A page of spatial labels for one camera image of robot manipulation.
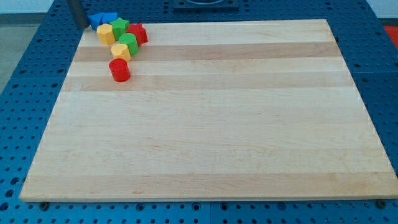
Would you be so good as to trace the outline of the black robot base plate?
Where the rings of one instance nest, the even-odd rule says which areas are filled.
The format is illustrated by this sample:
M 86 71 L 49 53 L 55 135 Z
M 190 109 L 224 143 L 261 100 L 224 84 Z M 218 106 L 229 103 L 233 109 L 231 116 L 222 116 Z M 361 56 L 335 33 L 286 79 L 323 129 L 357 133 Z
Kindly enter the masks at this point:
M 211 11 L 220 9 L 238 10 L 240 2 L 240 0 L 173 0 L 172 7 L 174 11 Z

